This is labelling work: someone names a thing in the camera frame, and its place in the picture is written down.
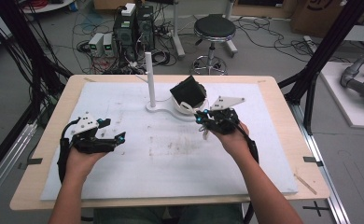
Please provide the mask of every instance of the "white board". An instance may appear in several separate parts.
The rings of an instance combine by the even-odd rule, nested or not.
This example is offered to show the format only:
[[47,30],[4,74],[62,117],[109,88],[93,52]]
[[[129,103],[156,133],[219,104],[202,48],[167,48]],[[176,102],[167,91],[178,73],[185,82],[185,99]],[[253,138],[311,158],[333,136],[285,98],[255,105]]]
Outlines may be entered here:
[[[356,91],[340,85],[342,73],[350,65],[350,63],[327,63],[322,69],[322,77],[349,125],[354,128],[364,128],[364,99]],[[363,82],[364,64],[360,67],[355,80]]]
[[[212,104],[219,95],[244,97],[234,108],[257,142],[260,165],[285,194],[298,191],[293,174],[256,84],[203,84]],[[171,96],[174,84],[156,83],[157,100]],[[204,141],[195,122],[183,122],[166,112],[149,113],[146,83],[87,83],[70,118],[86,111],[112,119],[97,133],[126,142],[95,165],[83,188],[83,199],[161,198],[247,194],[243,177],[231,156],[210,134]],[[42,200],[55,200],[60,188],[54,155]]]

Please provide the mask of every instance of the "computer tower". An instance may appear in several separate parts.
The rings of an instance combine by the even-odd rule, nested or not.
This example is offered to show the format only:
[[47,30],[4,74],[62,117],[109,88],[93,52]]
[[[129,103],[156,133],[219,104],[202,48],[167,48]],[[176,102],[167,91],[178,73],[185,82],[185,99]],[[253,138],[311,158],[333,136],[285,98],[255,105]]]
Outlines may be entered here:
[[141,6],[137,10],[141,48],[152,50],[155,48],[153,6]]
[[137,60],[135,46],[137,44],[138,25],[135,13],[136,9],[133,10],[131,16],[118,15],[115,19],[113,32],[121,62],[135,62]]

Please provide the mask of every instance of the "stool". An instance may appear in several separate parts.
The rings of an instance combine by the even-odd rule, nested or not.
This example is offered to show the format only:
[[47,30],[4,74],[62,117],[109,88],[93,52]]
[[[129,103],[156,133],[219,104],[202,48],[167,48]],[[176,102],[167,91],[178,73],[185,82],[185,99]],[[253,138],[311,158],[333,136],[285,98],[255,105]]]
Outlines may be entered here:
[[207,71],[227,75],[227,66],[223,60],[214,56],[215,43],[222,43],[231,40],[235,35],[235,26],[228,19],[220,15],[209,15],[201,18],[194,23],[194,34],[200,40],[196,43],[199,45],[203,40],[211,41],[208,55],[198,57],[192,64],[190,73],[202,74]]

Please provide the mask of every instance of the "white pole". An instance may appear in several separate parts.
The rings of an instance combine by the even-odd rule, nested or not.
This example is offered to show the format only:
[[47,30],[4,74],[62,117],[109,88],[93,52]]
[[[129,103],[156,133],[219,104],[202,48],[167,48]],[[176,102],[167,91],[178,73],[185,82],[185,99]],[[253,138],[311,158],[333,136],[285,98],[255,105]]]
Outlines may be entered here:
[[152,54],[145,52],[145,63],[147,64],[147,85],[149,86],[150,106],[156,107],[155,82],[153,79]]

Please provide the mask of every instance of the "black stool seat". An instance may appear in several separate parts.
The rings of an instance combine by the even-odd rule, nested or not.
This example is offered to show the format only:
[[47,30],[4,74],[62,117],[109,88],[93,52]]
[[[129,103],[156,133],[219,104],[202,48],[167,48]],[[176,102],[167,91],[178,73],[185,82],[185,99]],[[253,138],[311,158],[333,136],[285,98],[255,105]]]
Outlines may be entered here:
[[224,42],[234,37],[235,25],[223,17],[208,16],[194,23],[194,33],[201,39]]

